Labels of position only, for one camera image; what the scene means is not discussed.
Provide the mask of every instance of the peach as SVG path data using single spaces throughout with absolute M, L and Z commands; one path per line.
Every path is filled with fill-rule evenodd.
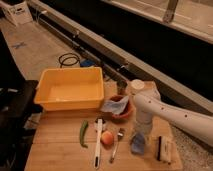
M 112 145 L 114 143 L 114 135 L 110 131 L 104 131 L 101 134 L 101 142 L 107 146 Z

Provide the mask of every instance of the black wall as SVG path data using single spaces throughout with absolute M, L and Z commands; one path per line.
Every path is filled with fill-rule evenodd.
M 100 0 L 42 0 L 153 67 L 213 99 L 213 45 Z

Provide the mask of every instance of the fork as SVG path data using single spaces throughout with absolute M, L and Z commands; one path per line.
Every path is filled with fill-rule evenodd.
M 121 141 L 121 139 L 123 138 L 124 132 L 125 132 L 124 128 L 120 128 L 119 131 L 118 131 L 118 133 L 117 133 L 118 141 L 117 141 L 117 143 L 115 144 L 115 147 L 114 147 L 114 149 L 113 149 L 113 151 L 112 151 L 112 154 L 111 154 L 111 156 L 110 156 L 110 159 L 109 159 L 109 162 L 110 162 L 110 163 L 113 163 L 113 161 L 114 161 L 114 159 L 115 159 L 115 154 L 116 154 L 117 149 L 118 149 L 118 144 L 119 144 L 119 141 Z

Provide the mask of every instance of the green chili pepper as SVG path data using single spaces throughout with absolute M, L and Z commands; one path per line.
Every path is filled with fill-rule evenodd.
M 84 148 L 88 148 L 88 146 L 84 143 L 84 135 L 85 135 L 87 127 L 88 127 L 88 121 L 84 120 L 81 124 L 80 135 L 79 135 L 80 144 Z

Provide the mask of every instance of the utensil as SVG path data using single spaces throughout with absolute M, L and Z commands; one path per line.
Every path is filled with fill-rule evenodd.
M 94 158 L 94 167 L 97 170 L 100 165 L 100 154 L 101 154 L 101 133 L 106 129 L 105 121 L 102 118 L 97 118 L 95 121 L 95 129 L 97 130 L 97 140 L 95 147 L 95 158 Z
M 114 147 L 114 149 L 113 149 L 113 151 L 112 151 L 112 155 L 111 155 L 111 157 L 110 157 L 110 159 L 109 159 L 109 162 L 110 162 L 110 163 L 113 163 L 113 161 L 114 161 L 114 159 L 115 159 L 115 154 L 116 154 L 117 149 L 118 149 L 118 144 L 119 144 L 119 141 L 121 141 L 121 139 L 123 138 L 124 132 L 125 132 L 124 128 L 120 128 L 119 131 L 118 131 L 118 133 L 117 133 L 118 141 L 117 141 L 117 143 L 115 144 L 115 147 Z

